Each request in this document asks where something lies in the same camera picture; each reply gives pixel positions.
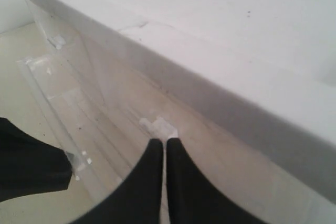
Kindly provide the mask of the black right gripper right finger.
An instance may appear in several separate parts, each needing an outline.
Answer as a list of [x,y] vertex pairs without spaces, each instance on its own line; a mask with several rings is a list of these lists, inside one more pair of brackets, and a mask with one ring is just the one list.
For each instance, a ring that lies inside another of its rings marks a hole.
[[179,138],[166,143],[166,189],[170,223],[264,223],[222,194]]

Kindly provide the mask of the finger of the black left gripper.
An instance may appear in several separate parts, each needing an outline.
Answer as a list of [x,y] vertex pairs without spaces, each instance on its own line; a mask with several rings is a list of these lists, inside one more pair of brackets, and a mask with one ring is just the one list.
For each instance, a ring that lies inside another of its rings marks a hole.
[[72,157],[1,118],[1,202],[67,190]]

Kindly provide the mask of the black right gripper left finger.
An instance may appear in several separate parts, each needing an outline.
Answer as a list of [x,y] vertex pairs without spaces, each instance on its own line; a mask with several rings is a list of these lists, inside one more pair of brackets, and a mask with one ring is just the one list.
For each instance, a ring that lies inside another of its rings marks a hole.
[[126,179],[73,223],[160,223],[163,143],[151,139]]

